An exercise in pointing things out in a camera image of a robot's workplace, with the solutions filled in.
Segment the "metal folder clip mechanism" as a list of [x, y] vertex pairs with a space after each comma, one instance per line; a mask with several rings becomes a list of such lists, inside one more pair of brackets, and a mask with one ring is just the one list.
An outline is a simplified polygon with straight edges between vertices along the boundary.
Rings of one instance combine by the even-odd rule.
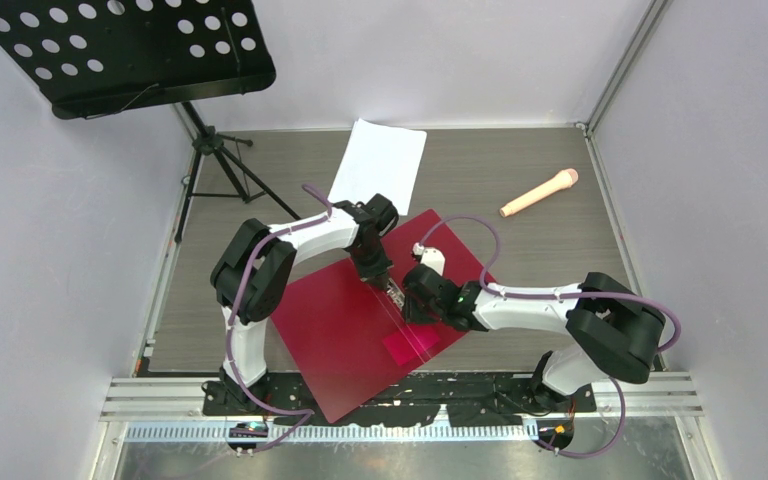
[[399, 311], [404, 308], [405, 295], [393, 279], [388, 281], [385, 293]]

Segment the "red plastic folder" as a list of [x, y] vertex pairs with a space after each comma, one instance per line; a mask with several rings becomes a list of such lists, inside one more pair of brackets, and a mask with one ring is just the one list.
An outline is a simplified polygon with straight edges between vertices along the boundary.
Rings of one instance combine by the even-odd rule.
[[464, 336], [442, 323], [406, 324], [348, 257], [290, 283], [271, 321], [330, 424]]

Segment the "white paper sheets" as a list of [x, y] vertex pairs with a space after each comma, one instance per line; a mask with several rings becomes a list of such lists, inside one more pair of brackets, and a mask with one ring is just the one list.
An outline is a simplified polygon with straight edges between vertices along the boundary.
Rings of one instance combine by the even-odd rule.
[[426, 141], [425, 131], [356, 120], [328, 200], [366, 202], [381, 194], [407, 215]]

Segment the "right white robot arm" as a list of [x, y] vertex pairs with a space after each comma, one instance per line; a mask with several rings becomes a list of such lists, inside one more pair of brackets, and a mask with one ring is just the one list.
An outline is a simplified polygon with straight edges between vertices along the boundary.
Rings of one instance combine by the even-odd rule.
[[563, 287], [514, 288], [478, 281], [458, 285], [418, 265], [404, 277], [402, 291], [408, 323], [441, 323], [460, 332], [526, 329], [569, 335], [571, 345], [541, 357], [527, 388], [527, 399], [549, 411], [595, 381], [646, 383], [666, 323], [658, 308], [599, 272]]

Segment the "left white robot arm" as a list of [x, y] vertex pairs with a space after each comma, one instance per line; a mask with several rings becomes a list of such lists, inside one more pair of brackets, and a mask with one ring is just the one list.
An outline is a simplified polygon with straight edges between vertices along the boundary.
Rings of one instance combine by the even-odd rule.
[[258, 412], [267, 398], [266, 320], [279, 306], [293, 267], [332, 250], [343, 250], [363, 283], [385, 291], [393, 262], [382, 238], [398, 223], [394, 204], [381, 194], [367, 202], [325, 202], [317, 215], [285, 224], [249, 219], [215, 265], [210, 284], [225, 318], [223, 380], [240, 412]]

